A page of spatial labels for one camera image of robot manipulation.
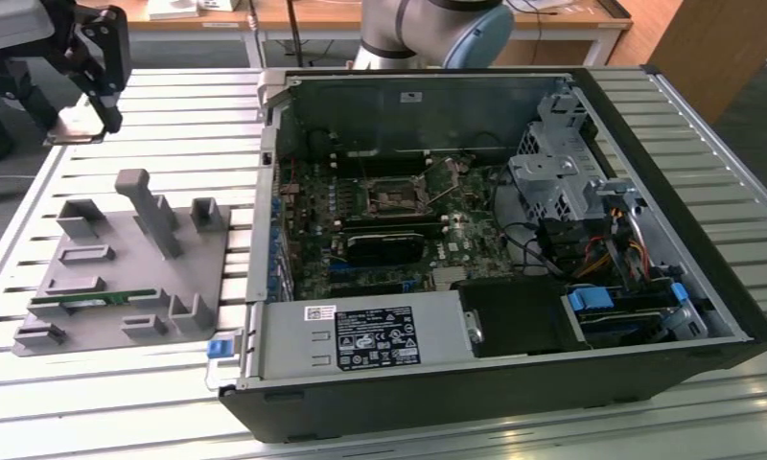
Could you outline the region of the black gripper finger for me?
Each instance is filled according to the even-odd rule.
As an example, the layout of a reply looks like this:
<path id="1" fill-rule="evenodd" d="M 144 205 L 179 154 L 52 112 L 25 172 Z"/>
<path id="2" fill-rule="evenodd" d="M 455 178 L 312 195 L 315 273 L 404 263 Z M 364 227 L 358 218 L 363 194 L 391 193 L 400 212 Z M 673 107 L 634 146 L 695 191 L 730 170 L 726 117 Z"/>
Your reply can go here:
<path id="1" fill-rule="evenodd" d="M 125 11 L 117 6 L 89 8 L 76 5 L 79 32 L 101 51 L 97 60 L 81 45 L 83 56 L 76 59 L 75 83 L 88 96 L 104 133 L 121 128 L 123 115 L 117 107 L 121 92 L 129 80 L 129 30 Z"/>
<path id="2" fill-rule="evenodd" d="M 43 132 L 49 132 L 57 124 L 59 110 L 52 105 L 40 87 L 32 82 L 28 64 L 24 61 L 9 62 L 9 72 L 15 90 L 15 99 L 31 115 Z"/>

